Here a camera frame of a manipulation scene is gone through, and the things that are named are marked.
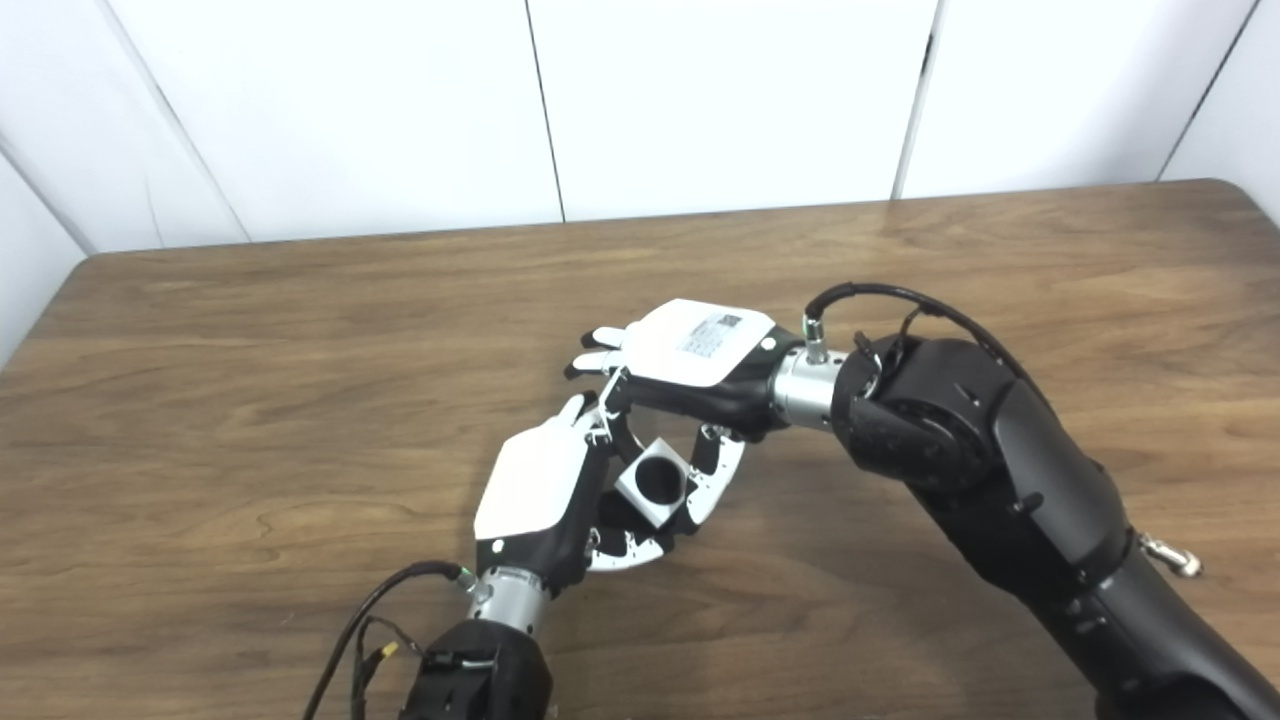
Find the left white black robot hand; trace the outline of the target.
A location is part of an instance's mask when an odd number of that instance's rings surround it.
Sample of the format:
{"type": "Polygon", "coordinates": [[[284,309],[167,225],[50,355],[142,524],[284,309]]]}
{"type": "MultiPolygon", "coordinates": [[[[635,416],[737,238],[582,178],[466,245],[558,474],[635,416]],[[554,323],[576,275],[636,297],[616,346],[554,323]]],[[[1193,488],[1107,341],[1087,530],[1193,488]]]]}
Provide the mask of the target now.
{"type": "Polygon", "coordinates": [[[511,436],[499,450],[474,519],[476,570],[508,568],[538,579],[557,598],[582,582],[593,565],[594,533],[607,548],[626,533],[643,542],[658,527],[636,498],[684,505],[692,483],[680,456],[635,459],[627,469],[636,489],[626,495],[611,477],[618,451],[607,434],[591,391],[571,396],[541,424],[511,436]]]}

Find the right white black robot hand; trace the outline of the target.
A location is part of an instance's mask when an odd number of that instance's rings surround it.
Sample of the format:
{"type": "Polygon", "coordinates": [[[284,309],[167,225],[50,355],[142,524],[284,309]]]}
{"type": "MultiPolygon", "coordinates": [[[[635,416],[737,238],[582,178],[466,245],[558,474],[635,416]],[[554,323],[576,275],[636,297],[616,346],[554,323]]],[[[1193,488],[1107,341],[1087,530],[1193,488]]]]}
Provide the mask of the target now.
{"type": "Polygon", "coordinates": [[[626,327],[599,327],[564,378],[602,379],[602,419],[620,457],[617,489],[631,495],[635,459],[678,456],[662,439],[643,443],[628,424],[639,407],[698,423],[695,450],[680,457],[692,483],[684,505],[636,498],[658,527],[650,536],[686,536],[708,518],[724,493],[742,450],[767,436],[819,421],[823,411],[805,392],[804,338],[764,313],[690,299],[673,299],[626,327]]]}

